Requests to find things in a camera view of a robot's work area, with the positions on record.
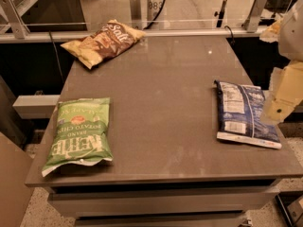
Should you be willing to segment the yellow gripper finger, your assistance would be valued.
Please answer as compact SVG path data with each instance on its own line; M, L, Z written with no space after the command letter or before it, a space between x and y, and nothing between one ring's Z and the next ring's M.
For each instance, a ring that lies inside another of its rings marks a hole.
M260 120L269 125L283 122L303 101L303 62L290 61L283 69L275 67Z

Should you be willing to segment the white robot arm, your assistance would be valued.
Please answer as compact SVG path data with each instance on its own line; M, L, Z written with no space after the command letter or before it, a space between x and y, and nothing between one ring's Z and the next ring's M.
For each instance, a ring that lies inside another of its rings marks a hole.
M278 52L290 60L274 68L261 113L261 121L276 125L303 101L303 0L297 0L283 16L278 31Z

